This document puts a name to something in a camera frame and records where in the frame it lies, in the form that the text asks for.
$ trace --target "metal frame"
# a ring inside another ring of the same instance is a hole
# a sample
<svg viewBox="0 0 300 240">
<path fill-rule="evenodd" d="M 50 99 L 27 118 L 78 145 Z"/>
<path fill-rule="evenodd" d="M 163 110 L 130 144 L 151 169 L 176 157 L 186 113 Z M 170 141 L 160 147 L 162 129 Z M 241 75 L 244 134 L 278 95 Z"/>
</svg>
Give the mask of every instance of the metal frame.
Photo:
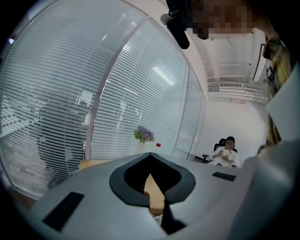
<svg viewBox="0 0 300 240">
<path fill-rule="evenodd" d="M 133 35 L 140 29 L 140 27 L 147 22 L 149 19 L 149 17 L 146 17 L 144 19 L 142 19 L 137 26 L 132 30 L 132 32 L 126 37 L 126 39 L 123 41 L 123 43 L 120 45 L 120 47 L 118 48 L 118 50 L 115 52 L 115 54 L 113 55 L 112 59 L 110 60 L 102 78 L 100 81 L 100 84 L 98 86 L 98 89 L 96 91 L 96 95 L 94 98 L 94 102 L 93 105 L 91 107 L 90 110 L 90 117 L 89 117 L 89 121 L 88 121 L 88 130 L 87 130 L 87 135 L 86 135 L 86 145 L 85 145 L 85 159 L 86 160 L 90 160 L 90 153 L 91 153 L 91 142 L 92 142 L 92 135 L 93 135 L 93 129 L 94 129 L 94 121 L 96 118 L 96 113 L 97 113 L 97 109 L 100 103 L 100 99 L 102 96 L 102 92 L 103 89 L 105 87 L 107 78 L 109 76 L 109 74 L 111 73 L 113 66 L 115 65 L 118 57 L 120 56 L 120 54 L 123 51 L 123 48 L 126 46 L 126 44 L 130 41 L 130 39 L 133 37 Z"/>
</svg>

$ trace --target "window blinds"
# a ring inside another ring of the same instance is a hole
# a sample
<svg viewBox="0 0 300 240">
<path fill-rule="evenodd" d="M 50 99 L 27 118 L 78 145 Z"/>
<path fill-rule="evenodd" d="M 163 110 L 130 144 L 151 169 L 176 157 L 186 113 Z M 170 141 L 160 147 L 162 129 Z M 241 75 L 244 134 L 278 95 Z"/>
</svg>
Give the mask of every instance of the window blinds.
<svg viewBox="0 0 300 240">
<path fill-rule="evenodd" d="M 202 89 L 192 68 L 189 71 L 187 100 L 173 156 L 187 159 L 191 150 L 201 109 Z"/>
<path fill-rule="evenodd" d="M 40 197 L 78 169 L 99 82 L 145 17 L 117 0 L 57 1 L 13 43 L 0 73 L 0 139 L 16 187 Z"/>
<path fill-rule="evenodd" d="M 175 146 L 188 86 L 188 63 L 152 21 L 146 22 L 118 57 L 105 84 L 94 123 L 91 159 L 114 160 L 136 153 L 134 129 L 146 126 L 161 143 Z M 144 149 L 154 151 L 155 143 Z"/>
</svg>

